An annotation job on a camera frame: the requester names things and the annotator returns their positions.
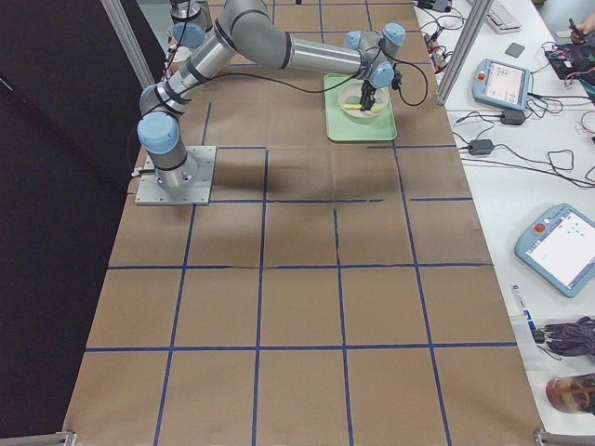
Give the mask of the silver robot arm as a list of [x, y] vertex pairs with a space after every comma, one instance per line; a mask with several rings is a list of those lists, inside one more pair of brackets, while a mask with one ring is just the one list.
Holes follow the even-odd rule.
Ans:
[[403, 26], [390, 22], [380, 31], [352, 31], [343, 47], [297, 39], [276, 27], [262, 1], [228, 1], [203, 42], [168, 79], [146, 87], [139, 100], [137, 126], [141, 145], [154, 166], [157, 184], [165, 190], [190, 186], [199, 164], [180, 135], [179, 117], [192, 100], [193, 89], [215, 79], [231, 57], [243, 57], [269, 68], [337, 73], [363, 80], [360, 109], [368, 112], [375, 93], [395, 81], [396, 59], [405, 38]]
[[211, 29], [213, 21], [207, 0], [170, 0], [170, 16], [174, 24], [189, 22], [203, 31]]

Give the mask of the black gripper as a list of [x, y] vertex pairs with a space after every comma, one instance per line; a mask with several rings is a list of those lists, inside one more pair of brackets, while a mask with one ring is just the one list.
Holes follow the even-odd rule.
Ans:
[[365, 80], [361, 87], [361, 97], [359, 99], [360, 111], [371, 111], [375, 104], [376, 88], [369, 81]]

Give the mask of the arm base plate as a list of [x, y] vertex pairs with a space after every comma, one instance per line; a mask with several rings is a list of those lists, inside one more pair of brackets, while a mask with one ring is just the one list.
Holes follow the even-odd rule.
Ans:
[[137, 205], [209, 205], [216, 165], [216, 146], [187, 146], [183, 166], [165, 171], [157, 169], [146, 156], [139, 175]]

